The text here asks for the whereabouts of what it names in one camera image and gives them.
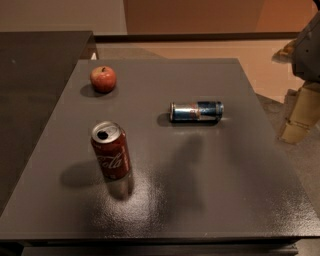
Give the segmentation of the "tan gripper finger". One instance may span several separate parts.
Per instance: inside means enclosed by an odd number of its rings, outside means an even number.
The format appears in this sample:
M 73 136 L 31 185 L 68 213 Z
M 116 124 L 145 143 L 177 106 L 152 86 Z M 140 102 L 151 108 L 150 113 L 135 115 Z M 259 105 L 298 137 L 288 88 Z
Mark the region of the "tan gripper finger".
M 306 81 L 297 91 L 289 90 L 284 103 L 284 123 L 279 139 L 301 142 L 320 120 L 320 84 Z
M 288 42 L 283 48 L 273 54 L 272 60 L 278 63 L 291 63 L 296 40 Z

